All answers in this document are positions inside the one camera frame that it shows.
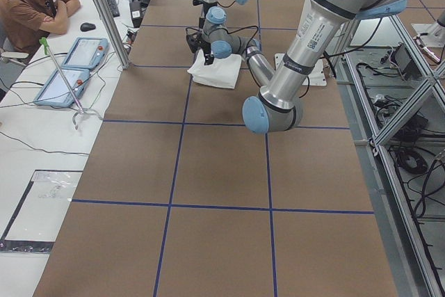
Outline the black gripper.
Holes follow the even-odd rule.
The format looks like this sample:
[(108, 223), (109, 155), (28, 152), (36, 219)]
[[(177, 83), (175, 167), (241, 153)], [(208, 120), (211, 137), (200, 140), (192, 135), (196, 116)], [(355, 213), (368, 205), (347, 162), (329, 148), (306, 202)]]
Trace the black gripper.
[(206, 20), (205, 17), (200, 17), (199, 18), (199, 29), (203, 29), (204, 24), (205, 24), (205, 20)]
[(213, 63), (213, 55), (211, 55), (211, 44), (200, 38), (200, 48), (204, 53), (204, 65), (211, 65)]

